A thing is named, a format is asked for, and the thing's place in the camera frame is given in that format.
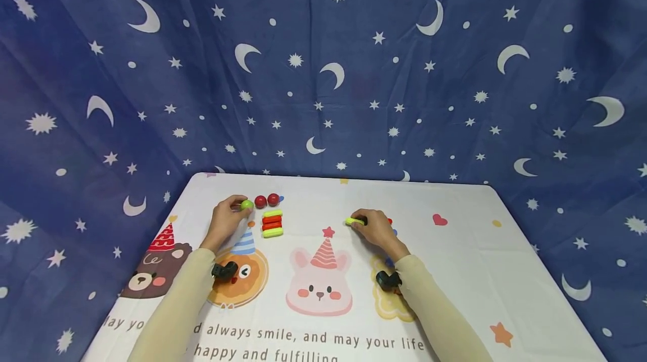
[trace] cartoon bear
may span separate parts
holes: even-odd
[[[150,299],[165,295],[192,251],[188,243],[175,243],[173,222],[153,240],[120,297]]]
[[[353,295],[346,283],[350,256],[346,251],[332,250],[330,239],[335,231],[323,229],[323,244],[310,259],[297,248],[290,256],[294,277],[285,295],[287,305],[305,315],[333,316],[348,313],[353,307]]]
[[[265,288],[269,276],[267,259],[254,244],[252,230],[247,229],[234,247],[216,257],[216,263],[234,261],[238,271],[228,282],[214,281],[208,301],[218,307],[235,308],[253,301]]]

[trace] blue backdrop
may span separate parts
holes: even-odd
[[[647,0],[0,0],[2,358],[78,361],[224,170],[490,184],[644,361],[646,36]]]

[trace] beige sleeve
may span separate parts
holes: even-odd
[[[395,264],[400,291],[425,330],[441,362],[491,362],[492,357],[472,326],[431,277],[417,256],[407,255]]]
[[[211,291],[215,263],[216,256],[210,250],[191,252],[142,329],[128,362],[182,360],[200,309]]]

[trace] pink party hat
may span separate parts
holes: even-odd
[[[312,257],[310,263],[319,268],[335,269],[337,268],[337,260],[335,259],[335,253],[332,251],[332,245],[330,244],[330,239],[335,234],[335,230],[332,230],[328,226],[327,229],[323,229],[322,231],[325,239],[319,247],[319,250]]]

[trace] pink cheek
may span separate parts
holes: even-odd
[[[153,286],[162,286],[165,284],[166,278],[157,277],[153,280]]]

